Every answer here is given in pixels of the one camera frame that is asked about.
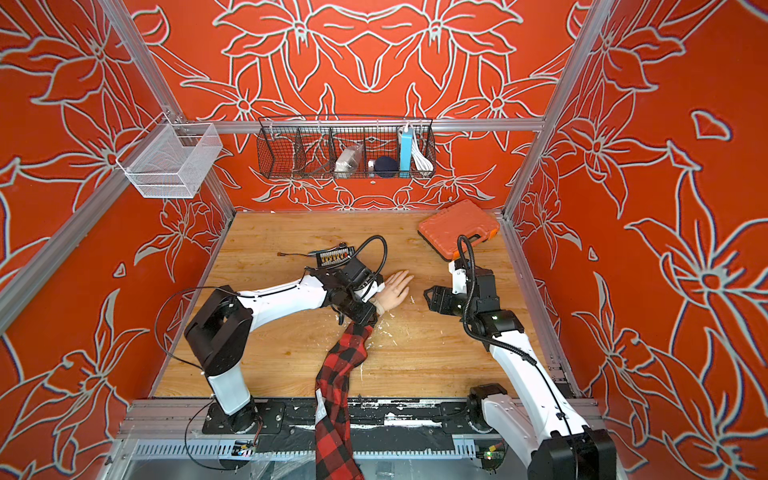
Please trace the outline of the beige strap wristwatch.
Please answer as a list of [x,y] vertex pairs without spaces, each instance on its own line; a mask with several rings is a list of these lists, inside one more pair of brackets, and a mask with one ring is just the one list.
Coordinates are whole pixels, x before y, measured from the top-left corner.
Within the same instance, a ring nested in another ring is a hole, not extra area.
[[379,316],[383,315],[386,312],[386,310],[384,309],[384,307],[380,304],[380,302],[378,300],[372,300],[372,303],[375,306],[377,314]]

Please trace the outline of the red black plaid sleeve forearm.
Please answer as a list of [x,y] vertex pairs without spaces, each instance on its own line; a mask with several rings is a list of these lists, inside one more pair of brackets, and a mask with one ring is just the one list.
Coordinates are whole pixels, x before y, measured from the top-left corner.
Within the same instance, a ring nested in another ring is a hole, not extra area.
[[350,323],[328,351],[315,380],[315,478],[363,479],[355,462],[349,413],[350,377],[368,357],[372,326]]

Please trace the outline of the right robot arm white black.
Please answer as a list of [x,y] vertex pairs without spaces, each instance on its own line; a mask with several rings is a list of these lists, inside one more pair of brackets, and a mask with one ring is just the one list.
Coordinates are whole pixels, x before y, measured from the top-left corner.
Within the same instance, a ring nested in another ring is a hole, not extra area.
[[516,314],[502,308],[492,270],[478,266],[465,235],[456,241],[452,285],[424,292],[431,311],[457,316],[464,332],[499,364],[513,390],[471,389],[468,421],[498,433],[530,479],[622,479],[616,446],[577,411],[538,360]]

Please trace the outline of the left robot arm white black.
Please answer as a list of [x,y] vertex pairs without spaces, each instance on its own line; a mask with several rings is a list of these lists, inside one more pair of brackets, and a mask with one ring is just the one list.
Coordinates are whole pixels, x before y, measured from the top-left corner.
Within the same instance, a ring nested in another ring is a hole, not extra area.
[[346,244],[314,251],[314,266],[288,283],[254,291],[215,287],[190,320],[184,338],[202,368],[214,404],[242,432],[257,410],[241,362],[250,334],[293,314],[329,307],[341,320],[369,326],[377,319],[374,296],[384,288],[381,271],[388,244],[373,235],[358,248]]

